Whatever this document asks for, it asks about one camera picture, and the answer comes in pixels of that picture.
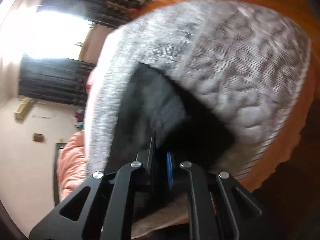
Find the wall air conditioner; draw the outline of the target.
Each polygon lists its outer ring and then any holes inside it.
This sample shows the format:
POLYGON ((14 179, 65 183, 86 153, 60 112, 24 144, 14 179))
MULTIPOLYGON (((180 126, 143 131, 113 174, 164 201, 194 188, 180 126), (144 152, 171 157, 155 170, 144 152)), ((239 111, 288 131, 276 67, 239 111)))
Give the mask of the wall air conditioner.
POLYGON ((26 115, 29 113, 29 111, 33 107, 33 104, 34 104, 33 99, 24 98, 20 102, 18 109, 14 112, 15 119, 18 121, 24 120, 26 115))

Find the grey quilted bedspread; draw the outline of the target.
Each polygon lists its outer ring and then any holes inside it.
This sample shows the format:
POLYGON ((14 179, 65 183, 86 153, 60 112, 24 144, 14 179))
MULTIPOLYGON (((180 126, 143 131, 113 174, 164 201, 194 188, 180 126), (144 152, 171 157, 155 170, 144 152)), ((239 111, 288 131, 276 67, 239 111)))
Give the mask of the grey quilted bedspread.
POLYGON ((243 180, 276 139, 309 70, 311 39, 262 6, 192 0, 157 9, 105 39, 85 113, 87 171, 106 166, 120 101, 137 63, 162 71, 235 133, 217 166, 243 180))

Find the dark green left curtain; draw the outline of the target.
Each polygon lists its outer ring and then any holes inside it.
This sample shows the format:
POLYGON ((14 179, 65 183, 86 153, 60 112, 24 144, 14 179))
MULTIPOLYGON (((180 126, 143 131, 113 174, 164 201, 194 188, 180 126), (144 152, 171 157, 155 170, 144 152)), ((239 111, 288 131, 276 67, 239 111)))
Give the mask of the dark green left curtain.
POLYGON ((32 99, 85 106, 86 84, 95 64, 73 59, 22 57, 18 94, 32 99))

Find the small brown wall box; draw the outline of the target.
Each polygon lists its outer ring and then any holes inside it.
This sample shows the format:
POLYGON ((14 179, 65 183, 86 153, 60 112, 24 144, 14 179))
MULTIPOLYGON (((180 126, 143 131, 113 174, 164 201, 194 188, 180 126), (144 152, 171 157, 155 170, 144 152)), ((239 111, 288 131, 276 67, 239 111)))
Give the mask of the small brown wall box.
POLYGON ((40 133, 34 133, 33 134, 33 141, 35 142, 44 142, 45 141, 45 136, 40 133))

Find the dark wooden headboard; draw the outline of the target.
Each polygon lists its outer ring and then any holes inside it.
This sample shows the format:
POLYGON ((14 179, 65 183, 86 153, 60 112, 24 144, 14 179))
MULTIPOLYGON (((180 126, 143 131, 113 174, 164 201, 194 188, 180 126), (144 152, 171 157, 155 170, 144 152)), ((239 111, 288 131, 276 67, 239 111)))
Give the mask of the dark wooden headboard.
POLYGON ((54 206, 57 206, 60 203, 60 190, 58 184, 58 175, 57 175, 57 161, 60 155, 60 151, 66 145, 65 142, 58 142, 55 144, 55 153, 54 153, 54 168, 53 168, 53 197, 54 197, 54 206))

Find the black pants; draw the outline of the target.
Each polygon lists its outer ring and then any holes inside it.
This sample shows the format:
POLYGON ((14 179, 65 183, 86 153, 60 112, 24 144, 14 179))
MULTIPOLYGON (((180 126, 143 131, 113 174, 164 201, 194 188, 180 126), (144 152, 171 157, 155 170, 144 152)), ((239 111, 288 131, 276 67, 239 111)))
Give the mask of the black pants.
POLYGON ((117 117, 105 172, 117 172, 153 146, 153 181, 165 189, 176 186, 183 161, 202 168, 211 189, 215 176, 209 171, 235 141, 208 107, 161 71, 141 62, 129 77, 117 117))

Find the pink fleece blanket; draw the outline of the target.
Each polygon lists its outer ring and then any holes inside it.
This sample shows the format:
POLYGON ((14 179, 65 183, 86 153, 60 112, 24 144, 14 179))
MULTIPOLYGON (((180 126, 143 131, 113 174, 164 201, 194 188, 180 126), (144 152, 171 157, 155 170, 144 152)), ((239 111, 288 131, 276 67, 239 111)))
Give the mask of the pink fleece blanket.
POLYGON ((84 131, 76 132, 60 151, 57 175, 61 201, 86 179, 87 156, 84 139, 84 131))

